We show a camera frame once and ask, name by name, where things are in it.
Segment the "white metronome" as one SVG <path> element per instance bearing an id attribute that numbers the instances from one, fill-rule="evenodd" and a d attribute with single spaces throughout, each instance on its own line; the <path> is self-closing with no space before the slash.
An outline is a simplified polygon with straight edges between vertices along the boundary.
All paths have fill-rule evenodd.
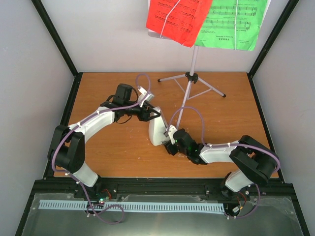
<path id="1" fill-rule="evenodd" d="M 149 122 L 149 139 L 152 145 L 159 146 L 170 140 L 166 136 L 168 124 L 160 107 L 154 107 L 154 110 L 160 113 L 160 116 L 150 120 Z"/>

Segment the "white music stand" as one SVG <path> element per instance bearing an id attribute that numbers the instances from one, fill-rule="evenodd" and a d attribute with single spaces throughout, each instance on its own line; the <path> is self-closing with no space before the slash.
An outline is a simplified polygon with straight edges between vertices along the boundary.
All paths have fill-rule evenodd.
<path id="1" fill-rule="evenodd" d="M 226 95 L 223 92 L 220 92 L 219 90 L 217 90 L 216 88 L 214 88 L 213 86 L 211 86 L 209 83 L 207 83 L 206 81 L 204 81 L 203 79 L 201 79 L 198 76 L 198 74 L 195 71 L 195 65 L 196 65 L 196 60 L 197 60 L 197 55 L 198 55 L 198 49 L 200 47 L 193 45 L 192 48 L 193 48 L 193 55 L 192 55 L 190 70 L 183 75 L 177 75 L 177 76 L 173 76 L 171 78 L 174 81 L 178 80 L 179 78 L 183 78 L 183 77 L 187 77 L 187 79 L 188 79 L 187 87 L 186 87 L 186 89 L 184 89 L 185 95 L 183 98 L 183 103 L 186 103 L 186 101 L 189 100 L 191 86 L 192 86 L 192 84 L 197 83 L 197 82 L 203 83 L 204 85 L 206 85 L 208 87 L 208 90 L 213 90 L 216 93 L 218 93 L 219 95 L 221 95 L 222 97 L 225 97 Z"/>

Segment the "red sheet music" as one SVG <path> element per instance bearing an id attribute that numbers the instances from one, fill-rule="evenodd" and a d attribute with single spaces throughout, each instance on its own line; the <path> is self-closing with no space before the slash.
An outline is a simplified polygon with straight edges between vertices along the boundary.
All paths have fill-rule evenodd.
<path id="1" fill-rule="evenodd" d="M 148 31 L 190 48 L 197 39 L 212 1 L 150 0 L 148 5 Z"/>

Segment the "green sheet music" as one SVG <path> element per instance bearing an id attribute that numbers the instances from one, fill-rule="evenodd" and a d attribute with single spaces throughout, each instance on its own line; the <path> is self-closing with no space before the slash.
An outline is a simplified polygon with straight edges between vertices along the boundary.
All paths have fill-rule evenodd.
<path id="1" fill-rule="evenodd" d="M 214 0 L 195 46 L 253 51 L 269 0 Z"/>

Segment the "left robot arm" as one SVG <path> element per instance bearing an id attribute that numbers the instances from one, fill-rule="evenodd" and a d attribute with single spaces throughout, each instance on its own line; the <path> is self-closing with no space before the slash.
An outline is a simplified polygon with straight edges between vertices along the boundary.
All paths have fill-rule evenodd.
<path id="1" fill-rule="evenodd" d="M 48 159 L 55 172 L 71 175 L 85 185 L 85 192 L 92 198 L 102 194 L 99 175 L 85 162 L 85 144 L 101 129 L 118 122 L 123 116 L 137 116 L 139 121 L 151 121 L 161 116 L 150 104 L 154 95 L 143 87 L 134 88 L 119 84 L 115 94 L 89 116 L 70 126 L 55 128 Z"/>

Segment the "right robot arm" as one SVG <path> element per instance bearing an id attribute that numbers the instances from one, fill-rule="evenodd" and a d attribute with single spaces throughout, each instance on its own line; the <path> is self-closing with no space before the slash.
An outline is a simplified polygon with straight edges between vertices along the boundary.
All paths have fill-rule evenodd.
<path id="1" fill-rule="evenodd" d="M 240 140 L 227 144 L 197 143 L 184 129 L 171 126 L 164 135 L 169 154 L 181 153 L 196 165 L 217 162 L 234 163 L 238 169 L 229 173 L 223 183 L 223 190 L 238 192 L 247 185 L 265 186 L 271 175 L 280 168 L 279 157 L 254 138 L 244 135 Z"/>

